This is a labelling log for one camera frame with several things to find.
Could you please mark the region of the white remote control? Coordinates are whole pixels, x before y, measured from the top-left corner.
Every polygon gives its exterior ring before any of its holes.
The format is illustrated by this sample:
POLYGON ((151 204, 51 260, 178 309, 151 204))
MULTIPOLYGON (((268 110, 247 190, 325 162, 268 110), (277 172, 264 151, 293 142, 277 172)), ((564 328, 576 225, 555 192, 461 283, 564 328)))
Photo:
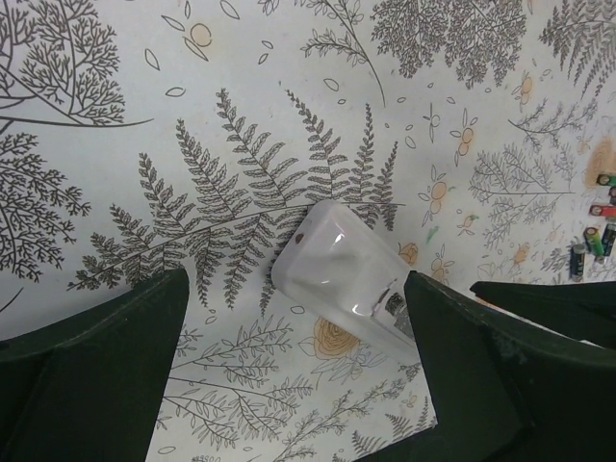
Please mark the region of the white remote control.
POLYGON ((296 304, 404 364, 420 360, 404 295, 410 272, 347 205, 323 200, 276 258, 271 280, 296 304))

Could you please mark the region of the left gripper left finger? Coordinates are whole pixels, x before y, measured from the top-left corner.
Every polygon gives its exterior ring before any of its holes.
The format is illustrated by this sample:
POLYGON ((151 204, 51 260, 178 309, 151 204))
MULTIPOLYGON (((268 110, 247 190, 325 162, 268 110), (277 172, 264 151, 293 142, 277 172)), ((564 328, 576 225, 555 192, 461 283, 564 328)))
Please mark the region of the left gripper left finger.
POLYGON ((189 297, 169 270, 2 341, 2 460, 144 460, 189 297))

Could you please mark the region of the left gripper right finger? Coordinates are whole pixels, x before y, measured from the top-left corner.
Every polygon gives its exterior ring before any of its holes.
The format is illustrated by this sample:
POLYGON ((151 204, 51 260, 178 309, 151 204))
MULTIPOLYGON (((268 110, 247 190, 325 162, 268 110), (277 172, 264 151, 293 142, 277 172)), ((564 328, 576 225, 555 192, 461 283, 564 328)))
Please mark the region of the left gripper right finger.
POLYGON ((611 461, 615 345, 579 341, 411 272, 437 423, 377 461, 611 461))

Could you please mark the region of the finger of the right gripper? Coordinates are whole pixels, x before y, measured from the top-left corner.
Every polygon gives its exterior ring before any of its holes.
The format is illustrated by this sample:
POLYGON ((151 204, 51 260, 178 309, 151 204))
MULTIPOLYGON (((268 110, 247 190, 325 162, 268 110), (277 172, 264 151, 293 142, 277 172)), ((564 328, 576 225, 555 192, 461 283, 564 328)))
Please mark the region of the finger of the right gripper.
POLYGON ((600 347, 615 345, 615 284, 530 285, 476 282, 479 299, 528 321, 600 347))

